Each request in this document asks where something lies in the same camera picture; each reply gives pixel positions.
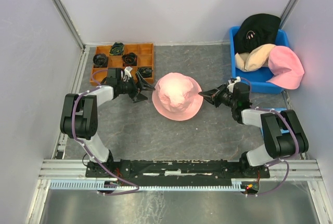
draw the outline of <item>white wall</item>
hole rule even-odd
[[[86,44],[228,39],[256,13],[280,16],[288,0],[62,0]]]
[[[22,224],[80,50],[51,0],[0,0],[0,223]]]
[[[290,91],[333,202],[333,7],[330,0],[299,0],[284,30],[305,70],[301,86]]]

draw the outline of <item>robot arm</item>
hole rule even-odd
[[[241,159],[246,160],[247,166],[257,167],[295,154],[296,144],[291,133],[281,133],[281,129],[287,130],[286,124],[275,111],[273,111],[274,114],[270,110],[252,106],[249,100],[250,86],[242,83],[240,77],[231,78],[228,84],[213,90],[202,91],[199,95],[215,107],[221,104],[230,107],[234,120],[239,124],[253,125],[262,129],[264,144],[242,155]],[[297,139],[298,153],[306,152],[309,149],[309,143],[295,111],[285,110],[280,114]]]
[[[136,73],[138,82],[135,83],[131,74],[127,70],[120,68],[108,69],[105,85],[99,86],[98,89],[91,91],[83,96],[76,108],[75,113],[75,133],[80,138],[94,157],[89,158],[95,162],[94,158],[102,163],[112,163],[113,157],[111,152],[103,145],[98,133],[97,108],[107,101],[115,99],[120,94],[128,94],[134,103],[147,100],[148,98],[141,94],[143,90],[154,90],[139,73]],[[60,130],[73,138],[72,134],[72,115],[73,107],[79,94],[67,94],[63,104]]]

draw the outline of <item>wire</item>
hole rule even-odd
[[[250,82],[249,80],[247,80],[246,78],[243,78],[243,77],[241,77],[240,79],[241,79],[241,80],[244,80],[244,81],[246,81],[246,82],[249,83],[249,86],[250,86],[249,98],[250,98],[250,96],[251,96],[251,91],[252,91],[252,85],[251,85],[251,82]],[[259,111],[266,111],[266,112],[272,112],[272,113],[275,113],[275,114],[276,114],[276,115],[282,120],[283,124],[284,124],[284,125],[287,127],[287,129],[289,130],[289,133],[290,133],[290,135],[291,135],[291,137],[292,137],[292,139],[293,139],[293,141],[294,141],[294,145],[295,145],[295,153],[294,153],[293,155],[287,157],[287,158],[292,159],[292,158],[296,157],[296,156],[298,155],[298,153],[300,152],[300,147],[299,147],[299,145],[298,145],[297,138],[296,138],[294,132],[292,131],[290,125],[289,125],[288,122],[286,121],[286,119],[285,119],[285,118],[284,118],[284,117],[283,117],[278,111],[276,111],[276,110],[274,110],[274,109],[265,109],[265,108],[254,107],[254,106],[250,106],[250,107],[251,107],[252,109],[254,109],[254,110],[259,110]],[[268,164],[267,164],[267,167],[268,167],[268,166],[275,165],[275,164],[278,164],[278,163],[280,163],[279,159],[277,159],[277,160],[275,160],[275,161],[272,161],[272,162],[268,163]]]
[[[250,98],[251,97],[251,91],[252,91],[251,82],[249,80],[247,80],[246,78],[243,78],[243,77],[240,77],[240,79],[249,83],[249,86],[250,86],[249,98]],[[286,121],[286,119],[278,111],[275,111],[274,109],[265,109],[265,108],[254,107],[254,106],[250,106],[250,107],[253,108],[253,109],[255,109],[255,110],[259,110],[259,111],[267,111],[267,112],[275,113],[282,120],[283,124],[289,130],[289,133],[290,133],[290,135],[291,135],[291,137],[292,137],[292,139],[294,141],[294,145],[295,145],[295,153],[293,155],[285,157],[285,158],[291,159],[291,158],[296,157],[298,155],[299,151],[300,151],[300,147],[299,147],[297,138],[296,138],[294,132],[292,131],[290,125]],[[271,189],[271,190],[269,190],[267,192],[256,194],[256,196],[258,196],[258,195],[265,195],[265,194],[268,194],[268,193],[272,193],[275,190],[279,189],[282,186],[282,184],[286,181],[286,179],[287,179],[287,177],[289,175],[289,163],[287,161],[282,160],[282,159],[276,159],[276,160],[274,160],[272,162],[269,162],[269,163],[265,164],[265,166],[269,167],[269,166],[273,166],[273,165],[276,165],[276,164],[281,163],[281,162],[287,164],[287,172],[286,172],[286,175],[285,175],[284,179],[282,180],[282,182],[277,187],[275,187],[274,189]]]
[[[258,170],[258,179],[256,181],[256,183],[258,183],[260,181],[260,170]]]
[[[122,71],[122,76],[123,76],[122,80],[124,82],[126,82],[127,80],[129,80],[129,76],[126,74],[124,69],[121,69],[121,71]]]
[[[289,170],[290,170],[290,167],[289,167],[289,163],[285,160],[280,160],[281,163],[285,163],[287,165],[287,172],[286,172],[286,175],[285,177],[283,178],[283,180],[280,182],[280,184],[278,186],[276,186],[275,188],[271,189],[271,190],[268,190],[266,192],[263,192],[263,193],[258,193],[258,194],[246,194],[245,196],[259,196],[259,195],[266,195],[266,194],[269,194],[269,193],[272,193],[276,190],[278,190],[279,188],[281,188],[281,186],[283,185],[283,183],[285,183],[285,181],[287,180],[287,177],[289,175]]]
[[[100,72],[107,72],[108,71],[108,69],[103,69],[103,70],[99,70],[99,71],[97,71],[97,72],[94,72],[92,75],[91,75],[91,79],[92,79],[92,81],[94,81],[97,85],[100,85],[101,83],[100,83],[100,81],[97,81],[96,79],[95,79],[95,75],[97,74],[97,73],[100,73]]]
[[[85,165],[84,162],[83,162],[83,160],[84,160],[84,158],[85,158],[87,155],[88,155],[88,154],[85,153],[84,156],[82,157],[82,164],[83,164],[84,166],[86,166],[86,167],[88,167],[88,165]]]
[[[117,176],[120,176],[121,178],[123,178],[123,175],[120,173],[119,168],[116,168],[116,172],[117,172]]]
[[[75,132],[75,113],[76,113],[76,109],[78,107],[78,104],[81,100],[81,98],[85,95],[87,95],[88,93],[91,93],[93,91],[96,91],[98,89],[102,88],[101,86],[97,86],[95,87],[94,89],[92,90],[87,90],[85,91],[84,93],[80,94],[78,96],[78,98],[76,99],[75,103],[74,103],[74,106],[73,106],[73,112],[72,112],[72,134],[73,134],[73,139],[77,142],[79,142],[82,147],[84,148],[84,150],[87,152],[87,154],[92,158],[94,159],[110,176],[114,177],[114,178],[117,178],[118,180],[128,184],[128,185],[131,185],[131,186],[134,186],[136,189],[133,189],[133,190],[128,190],[128,191],[124,191],[124,192],[118,192],[118,193],[110,193],[108,195],[122,195],[122,194],[130,194],[130,193],[134,193],[136,191],[139,190],[139,186],[130,182],[130,181],[127,181],[125,179],[122,179],[121,177],[119,176],[116,176],[114,173],[112,173],[107,167],[104,166],[104,164],[99,160],[97,159],[93,153],[90,151],[89,148],[86,147],[85,143],[83,140],[79,139],[77,136],[76,136],[76,132]]]

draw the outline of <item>orange sorting tray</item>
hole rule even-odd
[[[105,54],[108,58],[108,67],[107,68],[123,68],[126,67],[123,66],[122,56],[111,56],[110,55],[110,49],[112,46],[97,46],[95,54]],[[137,65],[132,66],[131,75],[134,78],[135,82],[137,82],[135,73],[140,67],[149,67],[152,69],[152,75],[151,77],[145,78],[145,80],[149,84],[154,83],[154,45],[152,43],[144,43],[144,44],[125,44],[124,46],[124,54],[128,54],[130,52],[133,52],[137,54]],[[94,72],[105,70],[107,68],[94,68],[92,67],[91,75]],[[99,82],[103,80],[107,75],[107,72],[100,72],[95,75],[95,79]],[[97,84],[91,79],[90,77],[90,83],[94,86]]]

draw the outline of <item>gray mat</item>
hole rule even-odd
[[[95,48],[91,48],[80,91],[92,86],[89,76]],[[156,46],[155,81],[169,72],[193,77],[203,90],[226,83],[231,76],[230,46]],[[126,95],[103,104],[98,110],[98,133],[115,159],[181,160],[239,159],[263,143],[260,130],[240,125],[230,108],[204,102],[199,113],[184,122],[161,116],[149,100],[133,104]],[[282,95],[252,94],[254,105],[285,107]],[[80,159],[84,150],[68,140],[66,159]]]

